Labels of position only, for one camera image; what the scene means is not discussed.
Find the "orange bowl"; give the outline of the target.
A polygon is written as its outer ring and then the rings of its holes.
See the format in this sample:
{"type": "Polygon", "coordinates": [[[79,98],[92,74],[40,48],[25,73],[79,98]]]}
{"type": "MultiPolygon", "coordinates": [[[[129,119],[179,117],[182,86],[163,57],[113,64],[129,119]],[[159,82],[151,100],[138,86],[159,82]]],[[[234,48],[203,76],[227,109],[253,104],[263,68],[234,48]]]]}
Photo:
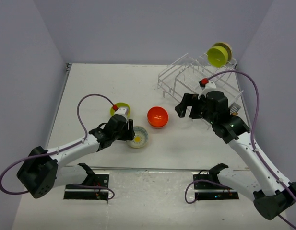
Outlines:
{"type": "Polygon", "coordinates": [[[154,129],[162,129],[166,126],[166,124],[150,123],[150,126],[154,129]]]}
{"type": "Polygon", "coordinates": [[[164,108],[159,106],[154,106],[148,110],[147,120],[148,120],[148,123],[167,124],[168,113],[164,108]]]}

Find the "lime green bowl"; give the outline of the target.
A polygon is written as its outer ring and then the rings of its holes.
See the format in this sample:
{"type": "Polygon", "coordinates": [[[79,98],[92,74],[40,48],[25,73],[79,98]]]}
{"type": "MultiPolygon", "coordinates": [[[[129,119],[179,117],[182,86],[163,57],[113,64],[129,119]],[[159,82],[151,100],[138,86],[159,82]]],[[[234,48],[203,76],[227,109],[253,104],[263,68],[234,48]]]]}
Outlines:
{"type": "Polygon", "coordinates": [[[128,118],[130,116],[130,106],[127,104],[127,103],[124,103],[124,102],[119,102],[119,103],[116,103],[114,104],[111,109],[110,109],[110,115],[113,116],[114,115],[114,112],[120,108],[120,107],[128,107],[129,109],[129,114],[128,114],[128,118]]]}

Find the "olive green bowl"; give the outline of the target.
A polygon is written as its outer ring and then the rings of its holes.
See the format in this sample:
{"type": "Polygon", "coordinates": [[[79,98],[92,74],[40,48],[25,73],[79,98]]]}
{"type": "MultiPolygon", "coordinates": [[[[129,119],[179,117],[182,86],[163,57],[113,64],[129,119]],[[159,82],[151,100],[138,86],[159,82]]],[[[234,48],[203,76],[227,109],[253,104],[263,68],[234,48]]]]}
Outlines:
{"type": "Polygon", "coordinates": [[[220,68],[228,62],[229,53],[222,46],[213,46],[207,51],[208,61],[216,68],[220,68]]]}

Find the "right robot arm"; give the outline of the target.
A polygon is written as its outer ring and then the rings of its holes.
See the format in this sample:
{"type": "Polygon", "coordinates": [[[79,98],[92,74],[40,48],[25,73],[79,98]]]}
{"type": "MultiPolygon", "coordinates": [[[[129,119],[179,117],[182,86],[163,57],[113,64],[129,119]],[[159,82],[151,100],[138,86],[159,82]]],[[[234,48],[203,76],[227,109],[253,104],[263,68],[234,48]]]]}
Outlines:
{"type": "Polygon", "coordinates": [[[251,200],[256,210],[272,220],[295,203],[296,182],[291,182],[267,158],[252,140],[250,128],[230,112],[228,99],[221,91],[205,95],[185,93],[175,107],[180,118],[190,107],[189,117],[203,119],[211,124],[214,133],[228,144],[249,167],[255,181],[248,180],[220,163],[208,170],[208,182],[213,188],[230,187],[251,200]]]}

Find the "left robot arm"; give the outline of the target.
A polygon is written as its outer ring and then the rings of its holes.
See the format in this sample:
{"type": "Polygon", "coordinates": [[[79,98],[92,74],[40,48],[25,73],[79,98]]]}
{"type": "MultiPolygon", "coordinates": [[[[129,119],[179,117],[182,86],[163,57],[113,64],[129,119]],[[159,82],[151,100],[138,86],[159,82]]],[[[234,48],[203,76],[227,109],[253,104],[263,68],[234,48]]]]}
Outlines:
{"type": "Polygon", "coordinates": [[[80,189],[102,190],[93,186],[94,172],[85,163],[68,164],[85,155],[108,148],[116,140],[130,141],[135,136],[133,120],[121,115],[112,116],[107,123],[100,124],[70,146],[54,149],[34,148],[17,172],[17,178],[33,198],[41,198],[52,188],[71,185],[80,189]]]}

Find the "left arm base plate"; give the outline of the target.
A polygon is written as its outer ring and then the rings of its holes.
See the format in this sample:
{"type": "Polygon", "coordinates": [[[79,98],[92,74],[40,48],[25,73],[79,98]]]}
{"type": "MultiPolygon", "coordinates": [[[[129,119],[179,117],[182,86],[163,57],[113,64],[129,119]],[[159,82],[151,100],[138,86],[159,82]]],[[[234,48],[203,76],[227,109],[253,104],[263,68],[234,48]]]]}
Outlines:
{"type": "Polygon", "coordinates": [[[65,186],[64,200],[92,200],[108,201],[113,193],[107,190],[109,185],[109,174],[95,174],[92,181],[87,186],[90,188],[80,188],[74,185],[65,186]]]}

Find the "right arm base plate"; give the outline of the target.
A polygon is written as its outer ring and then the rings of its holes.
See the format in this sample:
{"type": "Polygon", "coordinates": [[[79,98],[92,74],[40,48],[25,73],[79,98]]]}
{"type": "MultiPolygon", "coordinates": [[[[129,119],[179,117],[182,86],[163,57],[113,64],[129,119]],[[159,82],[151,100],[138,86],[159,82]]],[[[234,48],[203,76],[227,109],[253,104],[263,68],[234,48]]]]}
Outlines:
{"type": "MultiPolygon", "coordinates": [[[[214,183],[220,183],[218,179],[209,175],[207,172],[202,172],[193,175],[193,180],[209,180],[214,183]]],[[[208,182],[199,182],[194,184],[195,199],[201,200],[239,200],[238,192],[232,189],[225,189],[221,186],[214,185],[208,182]]]]}

